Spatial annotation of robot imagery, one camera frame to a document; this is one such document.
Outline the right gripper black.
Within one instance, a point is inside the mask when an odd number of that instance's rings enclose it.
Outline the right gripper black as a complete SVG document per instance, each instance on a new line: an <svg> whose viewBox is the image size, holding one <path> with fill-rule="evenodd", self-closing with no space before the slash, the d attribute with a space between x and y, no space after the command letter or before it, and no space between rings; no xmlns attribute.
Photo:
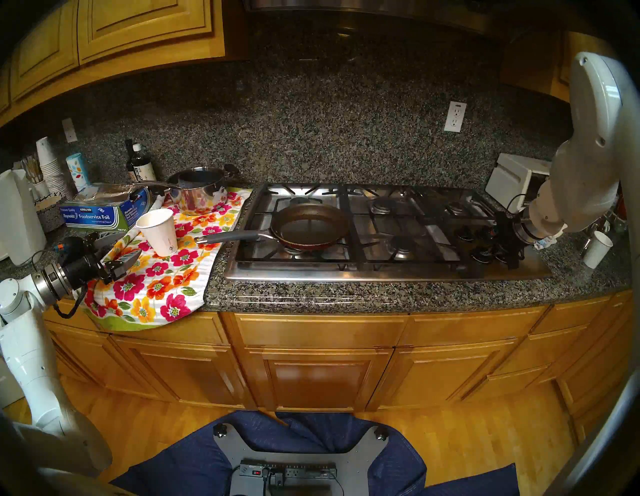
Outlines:
<svg viewBox="0 0 640 496"><path fill-rule="evenodd" d="M478 242L475 247L477 262L483 270L515 270L525 258L525 247L515 234L513 218L498 212L497 239Z"/></svg>

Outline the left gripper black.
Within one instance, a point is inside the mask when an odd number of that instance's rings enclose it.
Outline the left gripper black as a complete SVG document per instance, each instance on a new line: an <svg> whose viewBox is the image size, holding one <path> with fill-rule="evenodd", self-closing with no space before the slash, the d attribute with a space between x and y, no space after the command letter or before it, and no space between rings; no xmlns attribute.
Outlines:
<svg viewBox="0 0 640 496"><path fill-rule="evenodd" d="M105 285L116 282L126 276L135 265L141 250L133 250L116 260L106 261L106 268L101 257L125 236L125 232L100 233L94 241L97 251L65 249L65 290L73 291L87 286L89 281L98 279Z"/></svg>

